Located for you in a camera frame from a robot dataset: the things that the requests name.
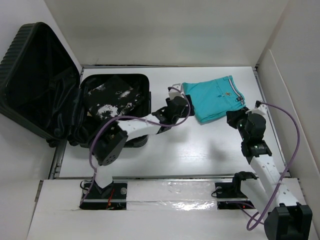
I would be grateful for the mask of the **turquoise shorts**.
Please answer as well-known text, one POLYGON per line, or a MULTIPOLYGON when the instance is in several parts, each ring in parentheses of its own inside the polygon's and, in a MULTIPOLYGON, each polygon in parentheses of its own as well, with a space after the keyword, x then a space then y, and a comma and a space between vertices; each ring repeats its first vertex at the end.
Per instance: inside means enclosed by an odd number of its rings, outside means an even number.
POLYGON ((238 90, 231 75, 198 83, 182 83, 189 95, 194 116, 206 124, 226 116, 227 111, 238 111, 246 106, 244 95, 238 90))

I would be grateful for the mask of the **black white patterned garment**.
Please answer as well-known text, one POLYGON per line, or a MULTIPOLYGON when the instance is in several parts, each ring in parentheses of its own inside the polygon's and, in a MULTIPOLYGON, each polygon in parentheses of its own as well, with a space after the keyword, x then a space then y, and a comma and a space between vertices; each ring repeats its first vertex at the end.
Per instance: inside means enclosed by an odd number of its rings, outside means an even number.
POLYGON ((144 108, 148 80, 136 74, 96 74, 87 77, 83 104, 99 121, 127 116, 144 108))

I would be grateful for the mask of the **black ribbed hard-shell suitcase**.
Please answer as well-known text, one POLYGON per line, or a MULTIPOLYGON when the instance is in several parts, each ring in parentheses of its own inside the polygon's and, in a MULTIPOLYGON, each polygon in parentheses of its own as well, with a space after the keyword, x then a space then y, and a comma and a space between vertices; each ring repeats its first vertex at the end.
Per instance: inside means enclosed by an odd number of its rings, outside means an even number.
POLYGON ((44 138, 54 148, 62 140, 87 148, 102 121, 88 115, 84 97, 102 84, 124 82, 142 101, 129 114, 151 113, 150 82, 140 73, 80 73, 55 32, 44 22, 24 24, 0 64, 0 112, 44 138))

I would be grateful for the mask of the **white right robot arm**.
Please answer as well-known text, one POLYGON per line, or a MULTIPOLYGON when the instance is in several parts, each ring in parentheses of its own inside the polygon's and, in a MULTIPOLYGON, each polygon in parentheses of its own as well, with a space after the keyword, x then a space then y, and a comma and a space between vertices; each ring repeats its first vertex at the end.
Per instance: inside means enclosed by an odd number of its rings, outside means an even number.
POLYGON ((307 240, 313 213, 301 204, 283 183, 272 151, 264 140, 266 119, 261 110, 244 107, 227 111, 226 121, 238 130, 241 152, 254 172, 234 175, 231 191, 237 197, 245 195, 262 217, 269 240, 307 240))

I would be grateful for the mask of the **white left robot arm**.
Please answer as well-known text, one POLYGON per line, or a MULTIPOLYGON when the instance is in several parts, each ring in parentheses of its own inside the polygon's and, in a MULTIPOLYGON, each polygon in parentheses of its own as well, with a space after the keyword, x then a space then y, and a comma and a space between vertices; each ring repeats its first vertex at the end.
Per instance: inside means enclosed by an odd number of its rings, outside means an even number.
POLYGON ((190 95, 178 94, 166 99, 167 106, 145 116, 118 116, 105 123, 94 137, 89 148, 89 164, 93 169, 87 197, 94 191, 101 199, 113 190, 113 177, 109 165, 120 155, 126 143, 143 136, 158 135, 184 123, 193 116, 190 95))

